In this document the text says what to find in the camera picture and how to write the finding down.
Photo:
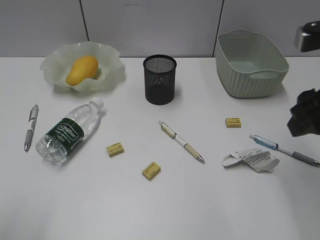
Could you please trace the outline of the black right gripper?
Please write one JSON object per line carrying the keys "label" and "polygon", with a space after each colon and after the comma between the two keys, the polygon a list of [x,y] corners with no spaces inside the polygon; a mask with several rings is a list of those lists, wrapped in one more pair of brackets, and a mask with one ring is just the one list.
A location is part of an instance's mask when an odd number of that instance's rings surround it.
{"label": "black right gripper", "polygon": [[303,91],[296,105],[290,109],[291,118],[287,127],[293,137],[308,134],[320,135],[320,91],[314,88]]}

